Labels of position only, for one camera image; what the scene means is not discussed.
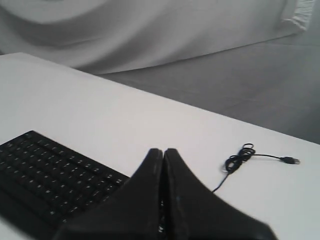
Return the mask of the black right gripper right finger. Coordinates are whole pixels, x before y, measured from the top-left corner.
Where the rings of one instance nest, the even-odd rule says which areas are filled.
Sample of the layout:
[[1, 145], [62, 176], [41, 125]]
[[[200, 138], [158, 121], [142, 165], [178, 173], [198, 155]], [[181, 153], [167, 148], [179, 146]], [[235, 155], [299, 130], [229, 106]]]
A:
[[165, 151], [162, 199], [169, 240], [275, 240], [273, 230], [212, 193], [174, 148]]

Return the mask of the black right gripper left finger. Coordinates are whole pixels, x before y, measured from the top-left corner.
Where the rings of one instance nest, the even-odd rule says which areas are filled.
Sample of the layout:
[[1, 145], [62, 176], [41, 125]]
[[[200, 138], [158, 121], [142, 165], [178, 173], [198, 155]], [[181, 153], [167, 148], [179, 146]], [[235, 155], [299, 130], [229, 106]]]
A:
[[68, 221], [56, 240], [156, 240], [163, 152], [148, 151], [125, 184], [105, 202]]

